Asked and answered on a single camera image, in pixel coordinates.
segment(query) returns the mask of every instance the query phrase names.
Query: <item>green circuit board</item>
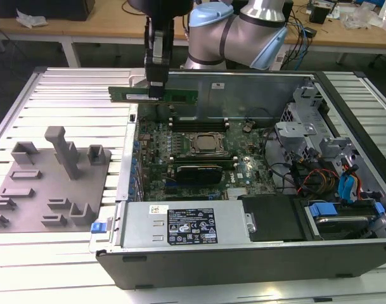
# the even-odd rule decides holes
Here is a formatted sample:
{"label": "green circuit board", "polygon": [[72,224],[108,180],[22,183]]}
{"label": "green circuit board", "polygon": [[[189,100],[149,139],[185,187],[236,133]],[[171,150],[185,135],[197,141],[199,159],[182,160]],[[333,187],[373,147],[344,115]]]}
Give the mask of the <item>green circuit board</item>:
{"label": "green circuit board", "polygon": [[175,133],[164,123],[141,122],[139,140],[146,177],[144,200],[227,200],[233,199],[230,196],[236,188],[238,193],[275,193],[273,179],[259,154],[262,130],[254,129],[246,134],[242,131],[244,125],[244,120],[233,121],[227,132],[211,133],[222,143],[218,155],[237,156],[238,163],[234,170],[223,171],[220,183],[203,187],[177,185],[171,175],[175,166],[169,163],[169,158],[172,155],[191,156],[191,141],[208,133]]}
{"label": "green circuit board", "polygon": [[149,98],[149,90],[140,87],[109,87],[112,102],[148,103],[153,105],[196,105],[198,91],[166,89],[161,100]]}

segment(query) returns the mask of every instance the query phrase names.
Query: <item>power supply label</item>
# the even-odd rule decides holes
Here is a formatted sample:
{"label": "power supply label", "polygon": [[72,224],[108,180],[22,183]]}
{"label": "power supply label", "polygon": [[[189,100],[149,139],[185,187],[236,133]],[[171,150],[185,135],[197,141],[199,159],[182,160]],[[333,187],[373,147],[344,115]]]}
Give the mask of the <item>power supply label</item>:
{"label": "power supply label", "polygon": [[212,208],[168,210],[167,224],[167,242],[170,245],[218,243]]}

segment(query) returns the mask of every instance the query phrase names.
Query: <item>motherboard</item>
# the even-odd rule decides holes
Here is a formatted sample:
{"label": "motherboard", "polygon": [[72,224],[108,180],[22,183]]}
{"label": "motherboard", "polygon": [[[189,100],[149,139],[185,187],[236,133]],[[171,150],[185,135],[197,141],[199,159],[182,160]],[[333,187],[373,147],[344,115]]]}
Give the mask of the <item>motherboard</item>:
{"label": "motherboard", "polygon": [[145,201],[236,200],[276,192],[261,155],[263,130],[248,130],[246,120],[142,118],[138,125]]}

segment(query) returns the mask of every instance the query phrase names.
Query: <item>white sticker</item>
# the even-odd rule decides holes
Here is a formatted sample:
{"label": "white sticker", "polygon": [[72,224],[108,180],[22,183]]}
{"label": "white sticker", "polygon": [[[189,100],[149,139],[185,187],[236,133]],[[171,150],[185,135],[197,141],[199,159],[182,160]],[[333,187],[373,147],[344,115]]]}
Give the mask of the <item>white sticker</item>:
{"label": "white sticker", "polygon": [[203,239],[212,239],[212,238],[216,238],[217,234],[215,234],[215,233],[205,233],[205,234],[202,234],[202,236],[203,236]]}
{"label": "white sticker", "polygon": [[211,89],[223,90],[223,89],[225,89],[225,84],[223,82],[214,82],[211,85]]}
{"label": "white sticker", "polygon": [[158,98],[149,97],[147,94],[127,94],[130,100],[158,100]]}
{"label": "white sticker", "polygon": [[149,214],[167,214],[168,205],[150,205]]}

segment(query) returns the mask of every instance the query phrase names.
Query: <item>blue cable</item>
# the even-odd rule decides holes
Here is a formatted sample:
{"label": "blue cable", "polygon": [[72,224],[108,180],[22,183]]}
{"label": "blue cable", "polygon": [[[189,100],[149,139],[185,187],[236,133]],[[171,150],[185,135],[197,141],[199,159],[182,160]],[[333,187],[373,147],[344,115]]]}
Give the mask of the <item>blue cable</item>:
{"label": "blue cable", "polygon": [[[306,30],[304,30],[304,27],[303,27],[302,25],[300,25],[300,26],[301,26],[301,29],[302,29],[302,33],[303,33],[303,35],[304,35],[304,40],[303,40],[303,41],[305,42],[305,41],[307,41]],[[304,50],[303,50],[303,52],[301,53],[301,56],[300,56],[299,61],[297,62],[296,66],[295,66],[295,68],[294,68],[295,71],[297,71],[298,68],[300,67],[300,65],[301,65],[301,63],[302,63],[302,60],[304,59],[304,55],[306,54],[306,52],[307,52],[307,48],[305,47]]]}
{"label": "blue cable", "polygon": [[[304,36],[304,39],[303,39],[303,43],[301,44],[301,47],[300,48],[302,48],[302,46],[304,46],[304,44],[305,44],[305,41],[307,41],[307,36],[306,36],[306,30],[304,30],[304,27],[301,25],[301,24],[299,24],[299,23],[297,23],[297,22],[289,22],[290,24],[293,24],[293,25],[296,25],[296,26],[298,26],[298,27],[300,27],[301,28],[301,31],[302,31],[302,34],[303,34],[303,36]],[[306,54],[306,47],[302,50],[302,52],[301,52],[301,54],[300,54],[300,59],[299,59],[299,61],[297,62],[297,64],[296,64],[296,66],[295,66],[295,68],[294,68],[294,70],[296,71],[299,67],[300,67],[300,65],[301,65],[301,63],[302,63],[302,60],[304,59],[304,55]]]}

